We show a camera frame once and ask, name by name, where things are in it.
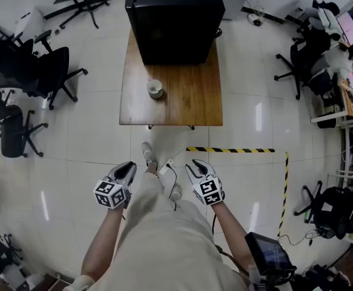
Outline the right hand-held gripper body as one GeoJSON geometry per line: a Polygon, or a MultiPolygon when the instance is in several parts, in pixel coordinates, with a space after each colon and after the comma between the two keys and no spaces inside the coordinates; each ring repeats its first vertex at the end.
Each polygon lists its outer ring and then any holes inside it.
{"type": "Polygon", "coordinates": [[[215,173],[192,175],[192,188],[198,200],[206,206],[222,202],[225,198],[222,183],[215,173]]]}

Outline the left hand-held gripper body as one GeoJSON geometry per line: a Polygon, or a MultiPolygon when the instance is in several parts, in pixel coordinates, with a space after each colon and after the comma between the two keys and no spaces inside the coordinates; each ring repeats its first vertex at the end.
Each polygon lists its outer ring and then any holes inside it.
{"type": "Polygon", "coordinates": [[[132,182],[131,176],[124,178],[105,176],[96,183],[93,189],[94,197],[100,206],[116,209],[123,205],[126,209],[131,200],[130,185],[132,182]]]}

